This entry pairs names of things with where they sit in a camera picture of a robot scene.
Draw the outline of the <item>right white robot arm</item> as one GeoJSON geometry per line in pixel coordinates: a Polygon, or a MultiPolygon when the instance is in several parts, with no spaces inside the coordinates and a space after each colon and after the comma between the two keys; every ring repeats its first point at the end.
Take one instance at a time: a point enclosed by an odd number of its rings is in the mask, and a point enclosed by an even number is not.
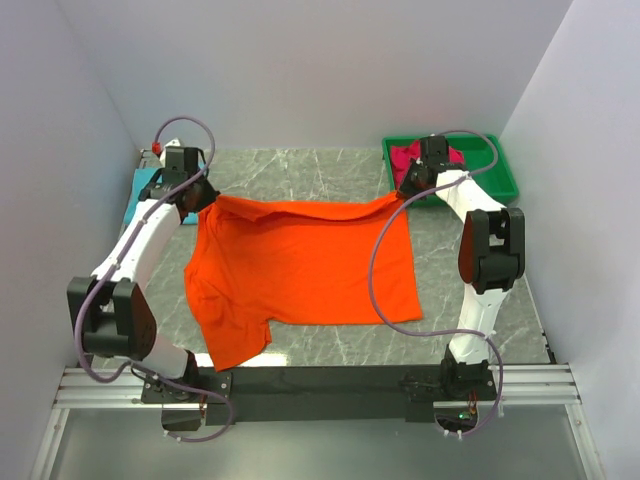
{"type": "Polygon", "coordinates": [[[409,199],[431,188],[463,223],[458,271],[464,298],[438,377],[442,393],[460,399],[493,382],[488,341],[503,301],[525,270],[525,218],[520,209],[493,199],[453,160],[443,135],[419,140],[397,194],[409,199]]]}

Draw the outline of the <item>orange t shirt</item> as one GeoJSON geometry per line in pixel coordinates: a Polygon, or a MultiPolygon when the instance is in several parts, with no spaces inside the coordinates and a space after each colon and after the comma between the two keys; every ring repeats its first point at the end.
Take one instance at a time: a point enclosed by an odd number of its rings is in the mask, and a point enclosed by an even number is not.
{"type": "Polygon", "coordinates": [[[408,218],[390,193],[367,203],[221,195],[198,215],[186,299],[216,370],[272,341],[270,321],[372,325],[422,316],[408,218]]]}

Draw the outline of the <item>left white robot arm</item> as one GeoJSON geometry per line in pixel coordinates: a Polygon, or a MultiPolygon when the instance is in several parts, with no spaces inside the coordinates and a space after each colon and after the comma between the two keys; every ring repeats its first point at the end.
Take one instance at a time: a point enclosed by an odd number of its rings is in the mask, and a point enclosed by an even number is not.
{"type": "Polygon", "coordinates": [[[162,165],[140,190],[124,233],[90,275],[70,281],[67,301],[76,353],[94,380],[108,379],[92,370],[88,358],[116,358],[186,402],[204,387],[195,356],[159,334],[145,289],[174,232],[219,193],[207,178],[212,154],[177,141],[154,151],[162,165]]]}

